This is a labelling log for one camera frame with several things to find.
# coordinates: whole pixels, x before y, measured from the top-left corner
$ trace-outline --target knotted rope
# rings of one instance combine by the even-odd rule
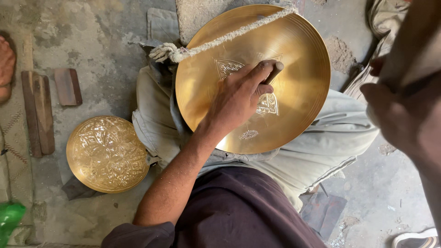
[[[243,34],[246,34],[250,32],[251,30],[254,30],[260,26],[263,26],[265,24],[271,23],[279,18],[285,17],[291,13],[298,13],[296,8],[287,8],[284,10],[281,10],[277,13],[274,13],[272,15],[269,15],[265,18],[262,18],[258,21],[255,21],[251,24],[248,24],[246,26],[241,27],[238,30],[235,30],[233,32],[230,32],[222,37],[219,37],[215,39],[214,41],[207,42],[203,45],[200,45],[198,47],[187,49],[184,47],[177,48],[173,43],[164,43],[158,47],[155,47],[149,54],[150,58],[156,59],[156,62],[163,63],[167,58],[170,58],[171,61],[175,63],[179,63],[183,61],[184,59],[194,56],[200,52],[203,52],[205,50],[208,50],[210,48],[213,48],[217,45],[220,45],[224,43],[225,41],[230,41],[237,36],[241,36]]]

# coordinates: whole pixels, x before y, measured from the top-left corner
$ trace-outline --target engraved brass plate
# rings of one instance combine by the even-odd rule
[[[66,147],[69,167],[87,187],[119,193],[139,184],[149,171],[146,148],[133,124],[116,116],[85,120]]]
[[[188,48],[212,41],[280,10],[278,6],[255,4],[227,11],[203,26]],[[305,131],[325,102],[331,66],[319,33],[296,14],[180,62],[176,99],[188,126],[194,131],[206,115],[218,80],[245,64],[256,65],[264,59],[276,59],[285,66],[270,83],[274,93],[263,95],[256,113],[230,132],[217,148],[238,154],[261,153],[281,147]]]

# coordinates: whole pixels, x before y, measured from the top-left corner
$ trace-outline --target woven mat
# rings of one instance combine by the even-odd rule
[[[0,178],[7,177],[4,170],[1,170],[1,168],[7,166],[11,198],[26,207],[21,226],[29,227],[34,224],[31,216],[34,191],[21,84],[21,71],[33,70],[32,27],[28,23],[35,20],[28,18],[33,18],[33,16],[15,13],[14,9],[0,6],[0,31],[9,34],[13,41],[11,47],[17,56],[15,75],[12,81],[12,96],[6,103],[0,105],[0,127],[3,134],[4,149],[7,150],[0,160],[0,163],[2,163],[0,173],[3,172]],[[9,244],[13,241],[13,244],[23,245],[27,237],[17,238],[15,240],[10,239]]]

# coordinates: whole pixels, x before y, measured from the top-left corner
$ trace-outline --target maroon shirt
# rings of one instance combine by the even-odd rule
[[[176,226],[117,226],[102,248],[326,248],[279,185],[256,169],[222,167],[196,180]]]

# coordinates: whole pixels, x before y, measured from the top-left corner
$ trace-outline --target metal shavings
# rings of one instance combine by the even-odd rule
[[[251,139],[258,135],[259,133],[256,130],[248,130],[239,136],[239,139]]]

